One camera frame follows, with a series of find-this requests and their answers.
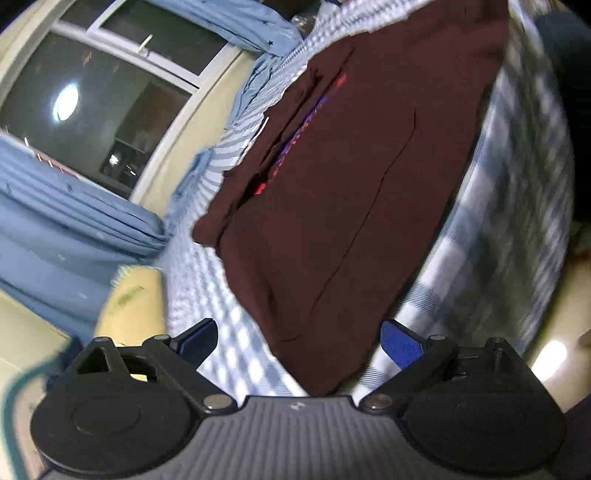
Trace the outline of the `maroon printed t-shirt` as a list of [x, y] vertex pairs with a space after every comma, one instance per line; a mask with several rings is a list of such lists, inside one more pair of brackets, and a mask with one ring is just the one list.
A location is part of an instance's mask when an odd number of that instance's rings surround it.
[[311, 395], [359, 370], [462, 181], [504, 1], [434, 1], [308, 61], [192, 237]]

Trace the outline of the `yellow avocado print pillow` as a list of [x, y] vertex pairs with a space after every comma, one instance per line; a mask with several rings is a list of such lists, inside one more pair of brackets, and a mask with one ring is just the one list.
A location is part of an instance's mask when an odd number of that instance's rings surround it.
[[117, 347], [130, 347], [167, 333], [162, 272], [148, 266], [119, 267], [94, 336], [109, 337]]

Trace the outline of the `left blue star curtain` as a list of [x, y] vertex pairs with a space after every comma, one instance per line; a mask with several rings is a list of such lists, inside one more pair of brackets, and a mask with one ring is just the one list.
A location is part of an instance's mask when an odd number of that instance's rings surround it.
[[149, 265], [160, 218], [1, 138], [1, 288], [82, 341], [91, 339], [123, 265]]

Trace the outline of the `blue star curtain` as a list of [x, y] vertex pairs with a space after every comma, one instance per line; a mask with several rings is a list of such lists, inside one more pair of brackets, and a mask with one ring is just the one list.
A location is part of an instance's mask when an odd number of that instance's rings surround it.
[[123, 265], [149, 265], [160, 218], [1, 138], [1, 288], [82, 341], [91, 339]]
[[303, 41], [293, 23], [259, 1], [155, 0], [151, 4], [243, 50], [284, 57]]

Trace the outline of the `green trimmed headboard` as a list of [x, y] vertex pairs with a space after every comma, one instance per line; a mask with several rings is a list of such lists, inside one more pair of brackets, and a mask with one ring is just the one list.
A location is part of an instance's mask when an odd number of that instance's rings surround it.
[[1, 447], [8, 479], [42, 479], [48, 470], [32, 440], [32, 416], [47, 390], [79, 352], [77, 339], [39, 360], [10, 380], [1, 402]]

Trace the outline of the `white framed window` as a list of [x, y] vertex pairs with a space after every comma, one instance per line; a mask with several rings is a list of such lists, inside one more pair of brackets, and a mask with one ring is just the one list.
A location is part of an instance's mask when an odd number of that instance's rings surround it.
[[1, 33], [1, 131], [163, 214], [253, 58], [146, 1], [35, 1]]

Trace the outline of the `right blue star curtain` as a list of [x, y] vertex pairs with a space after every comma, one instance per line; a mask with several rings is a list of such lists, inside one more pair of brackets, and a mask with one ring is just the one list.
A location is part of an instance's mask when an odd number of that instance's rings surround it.
[[284, 57], [303, 41], [293, 23], [259, 1], [155, 0], [151, 4], [243, 50]]

